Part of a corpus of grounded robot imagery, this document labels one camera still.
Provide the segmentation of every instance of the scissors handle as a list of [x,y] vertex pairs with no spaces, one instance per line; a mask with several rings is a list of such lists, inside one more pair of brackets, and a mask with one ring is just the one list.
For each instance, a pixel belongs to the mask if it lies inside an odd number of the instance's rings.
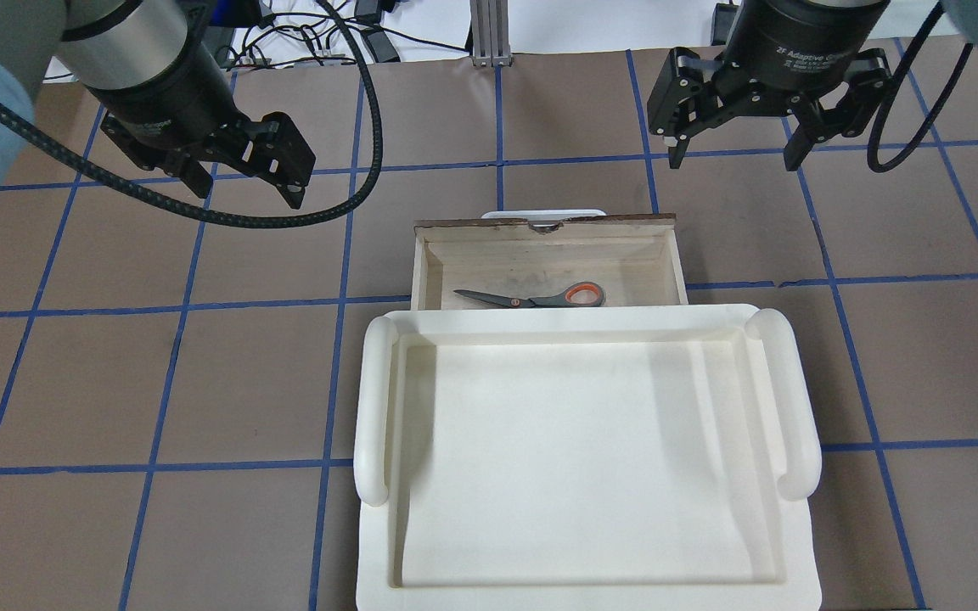
[[598,308],[605,301],[605,291],[593,282],[574,283],[551,297],[531,297],[535,308]]

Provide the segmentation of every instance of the white handle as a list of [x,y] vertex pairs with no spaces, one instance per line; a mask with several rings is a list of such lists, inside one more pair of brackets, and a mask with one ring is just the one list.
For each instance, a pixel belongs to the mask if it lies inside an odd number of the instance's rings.
[[769,375],[776,395],[776,413],[787,449],[787,473],[776,483],[784,499],[805,499],[818,489],[822,476],[822,447],[810,409],[807,381],[802,375],[795,332],[784,314],[760,310],[745,321],[745,335],[764,344]]
[[378,317],[364,335],[361,395],[357,399],[357,437],[353,441],[353,482],[369,506],[387,502],[384,456],[387,450],[387,412],[391,397],[391,360],[399,337],[395,323]]

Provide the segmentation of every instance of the white plastic container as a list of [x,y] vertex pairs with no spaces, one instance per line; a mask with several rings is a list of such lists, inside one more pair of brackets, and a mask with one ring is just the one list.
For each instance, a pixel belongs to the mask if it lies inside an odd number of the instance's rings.
[[392,312],[365,337],[362,611],[816,611],[820,448],[752,305]]

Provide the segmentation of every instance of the metal post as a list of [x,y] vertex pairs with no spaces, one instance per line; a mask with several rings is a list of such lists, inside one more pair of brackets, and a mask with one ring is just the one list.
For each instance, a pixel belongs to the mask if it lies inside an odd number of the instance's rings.
[[508,0],[470,0],[470,38],[475,67],[512,65]]

